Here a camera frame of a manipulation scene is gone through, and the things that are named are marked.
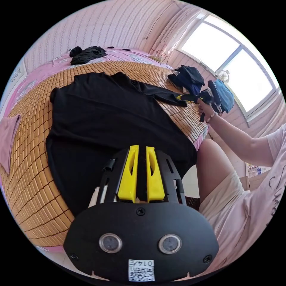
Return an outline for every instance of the beaded bracelet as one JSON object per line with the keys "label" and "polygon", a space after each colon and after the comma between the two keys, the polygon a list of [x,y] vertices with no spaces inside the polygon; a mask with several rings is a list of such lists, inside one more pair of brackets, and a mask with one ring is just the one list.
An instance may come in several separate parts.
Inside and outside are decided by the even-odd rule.
{"label": "beaded bracelet", "polygon": [[215,115],[217,115],[217,112],[214,112],[214,113],[208,118],[208,120],[206,121],[206,123],[209,123],[209,121],[210,121]]}

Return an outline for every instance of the woman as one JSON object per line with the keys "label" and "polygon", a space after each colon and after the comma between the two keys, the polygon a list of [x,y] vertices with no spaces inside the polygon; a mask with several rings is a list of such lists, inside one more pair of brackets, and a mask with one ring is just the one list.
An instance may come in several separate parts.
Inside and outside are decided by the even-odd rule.
{"label": "woman", "polygon": [[199,115],[231,150],[253,165],[272,167],[257,190],[244,191],[232,164],[217,143],[202,142],[196,163],[200,194],[199,212],[212,225],[219,252],[201,275],[240,257],[262,234],[274,215],[286,186],[286,124],[261,138],[232,126],[212,107],[198,100]]}

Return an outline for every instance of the window frame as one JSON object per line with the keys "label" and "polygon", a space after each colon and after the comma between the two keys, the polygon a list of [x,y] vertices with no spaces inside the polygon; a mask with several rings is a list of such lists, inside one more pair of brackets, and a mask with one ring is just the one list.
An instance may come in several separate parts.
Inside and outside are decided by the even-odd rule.
{"label": "window frame", "polygon": [[[209,23],[207,21],[205,21],[205,19],[208,16],[213,16],[216,18],[216,15],[212,14],[212,13],[208,13],[206,14],[204,17],[202,17],[201,19],[198,20],[198,22],[194,25],[194,27],[190,30],[189,33],[186,34],[186,36],[178,43],[176,50],[185,54],[186,56],[190,57],[191,59],[193,59],[194,61],[196,61],[198,64],[200,64],[203,68],[205,68],[206,70],[208,70],[210,73],[212,73],[213,75],[216,74],[216,72],[218,70],[223,70],[229,62],[231,62],[234,57],[241,51],[241,50],[245,50],[245,52],[258,64],[258,66],[261,68],[261,70],[263,71],[263,73],[265,74],[266,78],[269,80],[271,86],[272,86],[272,90],[268,93],[267,96],[265,96],[258,104],[256,104],[252,109],[250,109],[249,111],[246,111],[242,105],[242,103],[240,102],[240,100],[238,99],[238,97],[235,95],[235,93],[231,90],[231,88],[228,86],[227,83],[225,83],[225,85],[229,88],[229,90],[233,93],[234,95],[234,99],[235,102],[237,103],[239,109],[241,110],[241,112],[243,113],[245,119],[248,121],[248,119],[252,118],[256,112],[258,112],[260,109],[263,108],[263,106],[265,106],[265,104],[267,102],[269,102],[270,98],[276,93],[277,90],[280,89],[280,87],[276,88],[273,80],[271,79],[270,75],[268,74],[268,72],[266,71],[265,67],[260,63],[260,61],[256,58],[256,56],[244,45],[242,44],[239,40],[237,40],[234,36],[232,36],[231,34],[229,34],[228,32],[226,32],[225,30],[221,29],[220,27],[217,27],[216,25]],[[222,33],[224,33],[225,35],[229,36],[230,38],[232,38],[233,40],[235,40],[239,46],[238,48],[225,60],[224,63],[222,63],[222,65],[216,70],[213,71],[211,68],[209,68],[205,63],[201,62],[199,59],[197,59],[196,57],[194,57],[193,55],[189,54],[188,52],[182,50],[182,47],[184,46],[184,44],[187,42],[187,40],[190,38],[190,36],[193,34],[193,32],[202,24],[205,23],[219,31],[221,31]]]}

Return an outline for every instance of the label sticker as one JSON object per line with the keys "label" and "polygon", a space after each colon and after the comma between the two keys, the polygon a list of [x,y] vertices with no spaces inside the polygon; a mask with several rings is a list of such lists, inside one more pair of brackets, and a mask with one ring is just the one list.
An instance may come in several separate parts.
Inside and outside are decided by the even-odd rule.
{"label": "label sticker", "polygon": [[128,278],[132,282],[155,281],[154,260],[128,260]]}

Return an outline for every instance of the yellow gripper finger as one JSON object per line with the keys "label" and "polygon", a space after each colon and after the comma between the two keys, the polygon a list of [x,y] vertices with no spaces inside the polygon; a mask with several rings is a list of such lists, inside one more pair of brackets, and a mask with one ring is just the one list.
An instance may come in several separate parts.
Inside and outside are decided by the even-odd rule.
{"label": "yellow gripper finger", "polygon": [[138,154],[139,145],[130,146],[118,190],[118,198],[120,200],[129,200],[135,203]]}
{"label": "yellow gripper finger", "polygon": [[147,201],[160,201],[165,197],[160,169],[153,147],[146,147]]}

